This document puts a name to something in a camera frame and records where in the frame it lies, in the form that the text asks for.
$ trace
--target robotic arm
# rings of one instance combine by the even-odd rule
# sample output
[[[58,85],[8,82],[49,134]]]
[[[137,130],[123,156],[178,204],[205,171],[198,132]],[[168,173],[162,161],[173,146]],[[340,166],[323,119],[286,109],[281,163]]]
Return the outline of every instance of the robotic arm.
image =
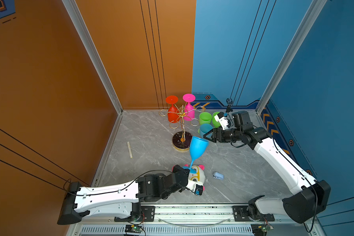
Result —
[[[280,214],[303,223],[325,210],[330,186],[324,180],[318,182],[304,171],[275,143],[267,130],[263,127],[254,128],[248,112],[234,112],[231,116],[236,128],[213,128],[203,137],[212,142],[242,141],[247,144],[275,169],[292,193],[292,196],[283,199],[255,197],[249,201],[250,218],[259,220],[265,214]]]
[[[141,202],[167,199],[171,193],[188,189],[202,195],[203,184],[188,179],[189,169],[179,165],[171,174],[146,174],[133,181],[104,187],[83,187],[72,182],[63,201],[58,224],[68,225],[93,216],[115,216],[128,221],[140,217]]]

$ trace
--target plush toy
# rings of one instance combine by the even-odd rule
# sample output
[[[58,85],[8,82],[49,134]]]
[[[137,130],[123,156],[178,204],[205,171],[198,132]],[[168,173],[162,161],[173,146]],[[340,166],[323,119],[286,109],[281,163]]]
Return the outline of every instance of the plush toy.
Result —
[[[194,165],[194,166],[192,166],[192,168],[194,170],[196,170],[197,173],[196,174],[190,173],[189,179],[192,181],[199,181],[199,182],[205,183],[206,176],[205,176],[205,173],[203,172],[205,167],[203,165]]]

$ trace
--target cup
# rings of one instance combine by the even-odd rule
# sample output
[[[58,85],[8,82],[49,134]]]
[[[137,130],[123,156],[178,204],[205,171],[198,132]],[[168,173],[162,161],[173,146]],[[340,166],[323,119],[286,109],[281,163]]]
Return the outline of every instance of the cup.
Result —
[[[216,111],[216,112],[214,112],[214,113],[212,114],[212,124],[214,125],[215,128],[220,127],[220,123],[217,122],[217,121],[215,120],[215,118],[214,118],[214,116],[216,116],[216,115],[219,114],[219,113],[220,113],[220,111]]]
[[[201,138],[203,138],[203,135],[206,134],[208,131],[212,130],[212,126],[210,124],[202,124],[199,127],[199,134],[201,135]],[[210,138],[212,136],[212,133],[207,135],[208,138]]]
[[[212,115],[208,112],[202,112],[199,114],[199,124],[210,124],[212,119]]]

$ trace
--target black mounting plate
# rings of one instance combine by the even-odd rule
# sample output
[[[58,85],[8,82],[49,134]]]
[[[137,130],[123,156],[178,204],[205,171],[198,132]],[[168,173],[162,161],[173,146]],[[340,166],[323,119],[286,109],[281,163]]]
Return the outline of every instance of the black mounting plate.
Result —
[[[153,222],[155,219],[155,206],[140,206],[142,208],[142,213],[144,213],[144,222]],[[142,222],[143,216],[139,217],[136,221],[133,222]],[[115,217],[115,222],[125,222],[124,219]]]
[[[248,216],[248,206],[232,206],[233,216],[235,217],[235,221],[255,221],[255,222],[263,222],[263,219],[253,220]],[[273,214],[264,215],[267,221],[275,221]]]

